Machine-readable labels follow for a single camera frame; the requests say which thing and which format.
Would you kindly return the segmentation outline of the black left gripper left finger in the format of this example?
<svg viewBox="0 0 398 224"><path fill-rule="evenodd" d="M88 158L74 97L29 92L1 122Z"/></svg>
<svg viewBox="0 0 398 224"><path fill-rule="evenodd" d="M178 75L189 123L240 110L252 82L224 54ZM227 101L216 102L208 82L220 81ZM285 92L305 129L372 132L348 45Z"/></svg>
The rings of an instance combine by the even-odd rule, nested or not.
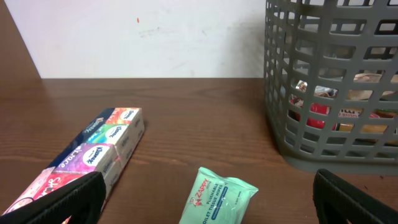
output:
<svg viewBox="0 0 398 224"><path fill-rule="evenodd" d="M83 177L1 216L1 223L96 224L106 196L106 185L100 172Z"/></svg>

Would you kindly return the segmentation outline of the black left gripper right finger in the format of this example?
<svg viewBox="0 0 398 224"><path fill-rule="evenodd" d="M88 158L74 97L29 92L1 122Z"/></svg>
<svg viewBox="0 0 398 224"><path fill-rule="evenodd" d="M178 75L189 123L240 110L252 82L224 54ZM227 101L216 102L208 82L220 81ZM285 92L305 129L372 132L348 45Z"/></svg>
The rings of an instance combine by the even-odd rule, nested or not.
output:
<svg viewBox="0 0 398 224"><path fill-rule="evenodd" d="M321 224L397 224L397 211L326 169L315 174L313 202Z"/></svg>

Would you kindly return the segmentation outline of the red spaghetti package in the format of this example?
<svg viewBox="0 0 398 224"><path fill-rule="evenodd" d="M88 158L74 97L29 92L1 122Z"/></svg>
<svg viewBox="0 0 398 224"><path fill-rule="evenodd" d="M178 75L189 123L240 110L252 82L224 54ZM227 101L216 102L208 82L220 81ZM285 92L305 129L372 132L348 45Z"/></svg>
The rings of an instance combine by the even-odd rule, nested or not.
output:
<svg viewBox="0 0 398 224"><path fill-rule="evenodd" d="M297 96L293 96L292 99L290 100L290 103L297 106L297 107L302 107L303 106L303 100ZM317 113L317 114L324 114L328 115L331 110L331 106L327 105L320 105L318 103L312 103L310 107L310 111ZM343 108L340 109L338 116L341 118L359 118L361 116L363 109L357 109L357 108ZM397 116L396 111L391 111L391 110L374 110L369 117L370 118L387 118L387 119L393 119ZM318 120L318 119L313 119L313 118L308 118L307 119L307 125L311 126L313 128L318 128L318 129L323 129L325 126L325 121ZM354 127L354 124L346 124L346 123L336 123L333 126L334 131L351 131ZM361 132L362 133L383 133L387 129L386 125L380 125L380 124L365 124Z"/></svg>

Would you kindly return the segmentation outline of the white brown snack bag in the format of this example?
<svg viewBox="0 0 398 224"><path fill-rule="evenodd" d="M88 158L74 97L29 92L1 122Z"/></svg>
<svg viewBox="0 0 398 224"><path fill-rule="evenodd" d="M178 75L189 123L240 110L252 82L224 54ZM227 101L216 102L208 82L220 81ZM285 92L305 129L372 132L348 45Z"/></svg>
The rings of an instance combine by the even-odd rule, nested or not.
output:
<svg viewBox="0 0 398 224"><path fill-rule="evenodd" d="M376 83L381 79L382 75L377 73L359 73L356 74L354 77L355 82L370 82ZM296 89L306 92L307 90L307 83L305 81L300 80L296 84ZM371 90L350 90L348 96L346 97L347 100L367 100L372 95ZM397 93L397 91L385 91L382 94L382 97L387 97ZM338 90L334 88L329 88L325 86L316 86L315 87L315 96L326 97L326 98L336 98L338 94Z"/></svg>

